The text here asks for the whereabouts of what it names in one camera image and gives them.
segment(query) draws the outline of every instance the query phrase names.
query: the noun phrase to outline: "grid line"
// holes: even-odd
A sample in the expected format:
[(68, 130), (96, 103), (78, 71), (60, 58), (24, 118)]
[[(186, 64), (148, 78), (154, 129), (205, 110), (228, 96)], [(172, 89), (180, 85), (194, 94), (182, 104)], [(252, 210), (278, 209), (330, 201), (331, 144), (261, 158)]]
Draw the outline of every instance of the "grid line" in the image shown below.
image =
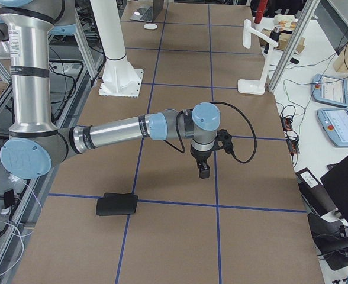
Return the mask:
[(248, 52), (232, 52), (232, 51), (205, 51), (205, 50), (186, 50), (186, 49), (154, 49), (151, 47), (126, 47), (125, 49), (137, 49), (137, 50), (161, 50), (161, 51), (176, 51), (176, 52), (200, 52), (200, 53), (219, 53), (219, 54), (236, 54), (236, 55), (261, 55), (261, 53), (248, 53)]
[[(156, 74), (157, 74), (157, 67), (158, 67), (158, 61), (160, 57), (160, 48), (162, 45), (162, 38), (163, 38), (163, 31), (165, 29), (165, 21), (166, 21), (166, 16), (167, 16), (167, 9), (169, 7), (169, 3), (166, 4), (166, 11), (165, 11), (165, 19), (163, 21), (162, 25), (162, 31), (161, 31), (161, 39), (160, 39), (160, 44), (159, 44), (159, 50), (157, 52), (157, 59), (156, 59), (156, 65), (154, 67), (154, 74), (153, 74), (153, 81), (152, 81), (152, 87), (150, 88), (150, 95), (149, 95), (149, 101), (148, 101), (148, 106), (147, 106), (147, 111), (146, 113), (148, 114), (150, 111), (150, 104), (152, 102), (152, 96), (153, 96), (153, 90), (154, 90), (154, 82), (156, 80)], [(140, 144), (140, 151), (138, 153), (138, 159), (137, 159), (137, 166), (136, 166), (136, 173), (134, 176), (134, 182), (133, 182), (133, 189), (132, 193), (135, 192), (136, 189), (136, 183), (137, 183), (137, 177), (138, 177), (138, 170), (140, 169), (140, 161), (141, 161), (141, 155), (143, 152), (143, 147), (144, 147), (144, 139), (141, 139), (141, 144)], [(127, 217), (127, 221), (125, 222), (125, 229), (124, 229), (124, 236), (123, 236), (123, 242), (121, 244), (121, 250), (120, 250), (120, 256), (119, 256), (119, 263), (118, 263), (118, 270), (115, 278), (115, 284), (119, 283), (119, 278), (120, 278), (120, 271), (121, 271), (121, 265), (123, 263), (123, 256), (124, 256), (124, 249), (125, 249), (125, 242), (127, 241), (127, 234), (128, 234), (128, 228), (129, 228), (129, 221), (130, 221), (130, 215)]]
[[(211, 38), (211, 12), (210, 5), (208, 4), (208, 35), (210, 40), (210, 75), (211, 75), (211, 96), (212, 101), (214, 99), (214, 78), (212, 74), (212, 38)], [(220, 240), (220, 211), (219, 211), (219, 188), (218, 188), (218, 175), (217, 175), (217, 154), (214, 152), (214, 174), (215, 174), (215, 201), (216, 201), (216, 233), (217, 233), (217, 265), (218, 265), (218, 278), (219, 284), (223, 284), (223, 270), (221, 266), (221, 240)]]
[[(76, 194), (65, 194), (65, 193), (50, 193), (50, 194), (48, 194), (48, 196), (66, 197), (66, 198), (84, 198), (84, 199), (102, 198), (102, 196), (76, 195)], [(217, 207), (216, 204), (192, 203), (192, 202), (181, 202), (181, 201), (163, 201), (163, 200), (151, 200), (151, 199), (139, 199), (138, 202), (139, 203), (162, 204), (162, 205), (183, 205), (183, 206), (212, 207), (212, 208)], [(235, 206), (235, 205), (223, 205), (223, 204), (219, 204), (218, 207), (225, 208), (225, 209), (239, 209), (239, 210), (252, 210), (252, 211), (307, 213), (304, 210), (298, 210), (298, 209), (265, 208), (265, 207)]]
[[(121, 20), (121, 22), (134, 22), (136, 24), (139, 24), (138, 21), (128, 21), (128, 20)], [(221, 24), (196, 24), (196, 23), (187, 23), (187, 22), (154, 22), (156, 24), (166, 24), (166, 25), (205, 25), (205, 26), (215, 26), (215, 27), (238, 27), (242, 28), (243, 25), (221, 25)]]
[[(239, 136), (239, 135), (232, 135), (232, 138), (254, 139), (253, 136)], [(285, 138), (270, 138), (270, 137), (256, 137), (256, 138), (257, 140), (286, 141)]]

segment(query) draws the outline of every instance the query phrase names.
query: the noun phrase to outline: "floor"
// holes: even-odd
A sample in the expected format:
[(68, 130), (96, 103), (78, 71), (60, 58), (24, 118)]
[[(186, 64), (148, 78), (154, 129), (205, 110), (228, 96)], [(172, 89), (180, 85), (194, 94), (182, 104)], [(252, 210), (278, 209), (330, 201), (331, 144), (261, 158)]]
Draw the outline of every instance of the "floor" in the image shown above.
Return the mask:
[[(328, 26), (330, 18), (327, 13), (321, 7), (318, 11), (319, 19), (325, 18)], [(231, 89), (236, 87), (236, 81), (229, 79), (229, 69), (225, 66), (236, 65), (236, 53), (250, 53), (250, 63), (262, 65), (262, 60), (257, 57), (259, 47), (246, 51), (235, 44), (237, 39), (231, 38), (229, 42), (219, 44), (222, 40), (220, 35), (226, 30), (236, 29), (237, 25), (241, 25), (240, 20), (225, 23), (223, 17), (219, 17), (220, 23), (215, 22), (211, 29), (210, 19), (205, 13), (196, 16), (197, 21), (200, 18), (203, 24), (187, 22), (194, 24), (189, 31), (181, 28), (178, 19), (168, 15), (161, 22), (166, 22), (165, 31), (171, 30), (167, 33), (170, 36), (162, 36), (163, 25), (160, 25), (161, 30), (155, 34), (153, 45), (152, 41), (146, 41), (138, 47), (133, 40), (135, 23), (124, 17), (123, 31), (130, 35), (125, 39), (128, 58), (147, 66), (140, 97), (133, 103), (126, 104), (115, 99), (111, 104), (105, 104), (93, 96), (84, 109), (80, 123), (98, 124), (162, 108), (193, 107), (199, 101), (219, 98), (234, 100)], [(182, 16), (194, 18), (189, 11), (182, 11)], [(200, 36), (204, 32), (211, 32), (214, 41)], [(186, 41), (179, 47), (177, 38), (186, 33)], [(210, 62), (211, 47), (214, 61), (211, 59)], [(190, 56), (189, 50), (196, 52)], [(170, 69), (165, 70), (158, 57), (161, 63), (170, 62)], [(196, 66), (197, 70), (181, 68), (188, 65)], [(211, 77), (203, 76), (200, 70), (209, 68)], [(212, 74), (212, 70), (216, 69), (221, 72)], [(247, 74), (233, 74), (234, 77), (237, 75), (242, 78)], [(151, 141), (132, 141), (115, 145), (112, 150), (98, 149), (91, 156), (85, 154), (86, 158), (73, 158), (70, 163), (64, 163), (41, 215), (44, 226), (37, 227), (34, 235), (38, 241), (31, 242), (27, 260), (20, 267), (14, 283), (43, 283), (41, 276), (46, 282), (76, 283), (153, 283), (152, 275), (154, 283), (235, 283), (236, 279), (241, 283), (260, 283), (262, 276), (266, 277), (265, 283), (293, 282), (293, 279), (303, 278), (309, 278), (311, 283), (311, 279), (318, 279), (320, 275), (314, 270), (318, 265), (316, 259), (311, 263), (299, 262), (302, 257), (314, 254), (314, 250), (307, 241), (296, 242), (299, 237), (307, 239), (308, 227), (305, 226), (302, 203), (295, 192), (285, 190), (292, 188), (289, 180), (293, 173), (291, 161), (286, 155), (279, 154), (285, 153), (282, 133), (262, 124), (262, 121), (277, 114), (274, 107), (264, 108), (268, 103), (275, 106), (272, 99), (267, 97), (258, 104), (249, 99), (238, 101), (242, 108), (251, 109), (248, 114), (253, 117), (252, 123), (261, 125), (257, 130), (260, 136), (259, 155), (262, 157), (263, 153), (270, 153), (261, 160), (261, 164), (239, 167), (238, 175), (254, 177), (264, 171), (269, 185), (259, 179), (238, 179), (236, 172), (229, 171), (235, 166), (234, 161), (220, 158), (224, 153), (211, 157), (214, 175), (209, 182), (200, 183), (191, 157), (181, 157), (177, 153), (158, 156), (156, 153), (166, 153), (170, 149)], [(261, 116), (257, 117), (255, 114), (259, 112)], [(234, 114), (228, 112), (226, 119), (236, 120)], [(225, 127), (240, 135), (237, 144), (239, 154), (249, 153), (252, 146), (249, 129), (230, 124)], [(273, 165), (272, 161), (276, 159), (288, 161)], [(108, 166), (110, 161), (117, 161), (117, 166), (111, 170)], [(273, 175), (274, 166), (284, 172), (284, 180)], [(178, 180), (181, 180), (182, 187), (178, 187)], [(241, 190), (236, 192), (235, 186), (231, 185), (238, 185)], [(275, 186), (279, 188), (275, 194), (265, 190)], [(140, 196), (137, 215), (121, 218), (94, 216), (96, 198), (104, 192), (130, 189)], [(278, 219), (283, 226), (273, 222)], [(247, 228), (249, 223), (256, 225)], [(288, 226), (294, 226), (294, 231), (287, 231)], [(246, 251), (261, 245), (262, 238), (258, 238), (260, 240), (257, 239), (256, 243), (251, 240), (252, 236), (260, 236), (262, 230), (267, 232), (264, 242), (270, 244), (265, 247), (272, 248), (247, 254)], [(264, 262), (262, 255), (267, 259), (274, 256), (276, 246), (285, 247), (286, 253), (281, 259), (273, 257), (272, 263)], [(305, 249), (294, 258), (291, 254), (294, 247)], [(40, 260), (41, 254), (46, 258)], [(99, 259), (111, 260), (99, 262)], [(280, 269), (290, 262), (304, 267), (309, 273), (283, 277), (272, 273), (273, 269)], [(75, 263), (76, 267), (62, 269), (68, 263)]]

